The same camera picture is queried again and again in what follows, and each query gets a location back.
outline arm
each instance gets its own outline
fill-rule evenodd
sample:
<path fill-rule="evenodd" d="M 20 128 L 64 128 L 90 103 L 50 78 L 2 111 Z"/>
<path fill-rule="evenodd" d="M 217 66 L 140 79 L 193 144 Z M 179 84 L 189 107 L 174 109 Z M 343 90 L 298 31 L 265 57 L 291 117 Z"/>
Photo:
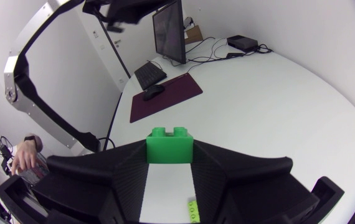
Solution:
<path fill-rule="evenodd" d="M 27 136 L 35 136 L 35 140 L 21 141 L 17 145 L 17 152 L 11 167 L 11 173 L 16 173 L 17 166 L 19 165 L 22 170 L 27 170 L 35 167 L 36 154 L 41 152 L 43 145 L 42 140 L 35 134 L 28 134 Z"/>

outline metal arm frame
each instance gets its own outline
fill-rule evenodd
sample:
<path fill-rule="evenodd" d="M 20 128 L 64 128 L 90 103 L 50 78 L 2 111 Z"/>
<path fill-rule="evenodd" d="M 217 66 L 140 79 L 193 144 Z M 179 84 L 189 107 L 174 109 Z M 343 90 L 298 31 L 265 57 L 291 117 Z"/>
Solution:
<path fill-rule="evenodd" d="M 100 143 L 92 133 L 81 133 L 68 124 L 37 94 L 36 88 L 29 78 L 29 65 L 26 53 L 45 28 L 60 14 L 73 9 L 84 0 L 48 0 L 27 23 L 18 35 L 9 52 L 9 58 L 4 69 L 6 99 L 17 110 L 27 113 L 37 124 L 44 128 L 68 148 L 82 147 L 92 152 L 100 149 Z M 87 0 L 86 9 L 99 10 L 107 1 Z"/>

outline black box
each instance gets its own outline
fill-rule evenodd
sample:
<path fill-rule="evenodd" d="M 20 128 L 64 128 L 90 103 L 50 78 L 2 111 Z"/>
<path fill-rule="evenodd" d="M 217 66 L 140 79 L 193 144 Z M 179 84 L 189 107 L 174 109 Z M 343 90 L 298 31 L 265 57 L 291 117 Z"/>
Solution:
<path fill-rule="evenodd" d="M 227 38 L 227 44 L 245 53 L 251 52 L 258 47 L 258 41 L 241 35 Z"/>

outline keyboard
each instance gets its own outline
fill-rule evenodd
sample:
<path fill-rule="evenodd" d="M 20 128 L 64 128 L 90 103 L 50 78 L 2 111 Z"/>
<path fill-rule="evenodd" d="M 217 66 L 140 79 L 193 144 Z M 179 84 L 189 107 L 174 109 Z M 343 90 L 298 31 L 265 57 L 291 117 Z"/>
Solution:
<path fill-rule="evenodd" d="M 137 69 L 135 75 L 143 90 L 166 78 L 166 73 L 151 62 Z"/>

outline hand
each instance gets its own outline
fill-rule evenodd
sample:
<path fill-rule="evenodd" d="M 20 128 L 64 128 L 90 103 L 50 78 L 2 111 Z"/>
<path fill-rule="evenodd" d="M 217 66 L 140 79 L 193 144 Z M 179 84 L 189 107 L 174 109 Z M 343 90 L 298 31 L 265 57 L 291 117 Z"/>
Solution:
<path fill-rule="evenodd" d="M 35 146 L 34 140 L 23 141 L 17 145 L 17 152 L 11 167 L 12 175 L 16 173 L 18 165 L 22 170 L 35 167 L 37 154 Z"/>

